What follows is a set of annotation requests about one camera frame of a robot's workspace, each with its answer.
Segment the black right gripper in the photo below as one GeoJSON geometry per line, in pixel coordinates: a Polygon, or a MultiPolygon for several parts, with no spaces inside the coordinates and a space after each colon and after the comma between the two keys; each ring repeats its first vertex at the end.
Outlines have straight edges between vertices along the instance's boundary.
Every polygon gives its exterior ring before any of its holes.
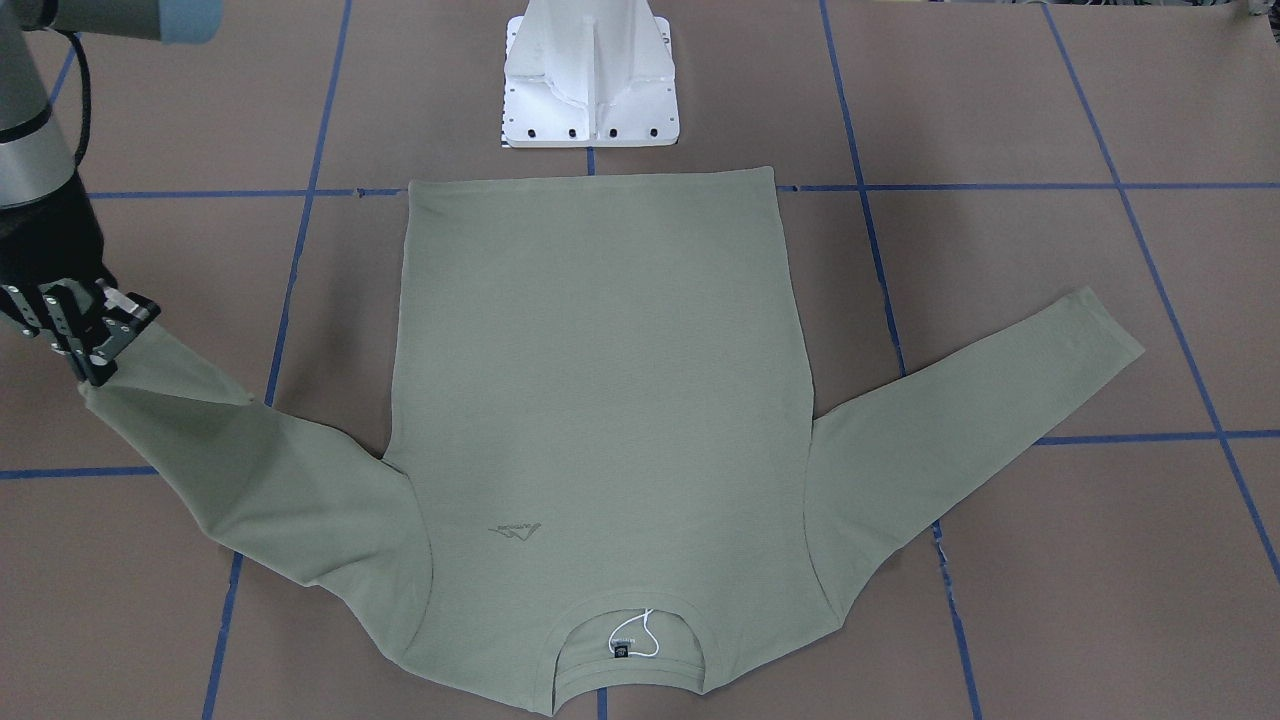
{"type": "Polygon", "coordinates": [[[3,311],[27,337],[50,334],[76,379],[95,387],[116,373],[116,357],[161,314],[151,299],[115,287],[104,249],[78,172],[49,196],[3,210],[3,311]]]}

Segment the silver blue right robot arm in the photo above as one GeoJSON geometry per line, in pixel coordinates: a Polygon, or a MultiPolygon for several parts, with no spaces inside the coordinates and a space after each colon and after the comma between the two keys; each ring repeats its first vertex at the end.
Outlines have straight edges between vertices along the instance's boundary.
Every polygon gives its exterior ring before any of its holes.
{"type": "Polygon", "coordinates": [[[76,379],[105,384],[116,357],[160,307],[125,293],[104,261],[104,237],[79,174],[92,122],[84,35],[206,44],[219,1],[5,1],[1,6],[3,314],[28,338],[47,334],[76,379]],[[26,36],[65,38],[79,69],[79,137],[69,143],[26,36]]]}

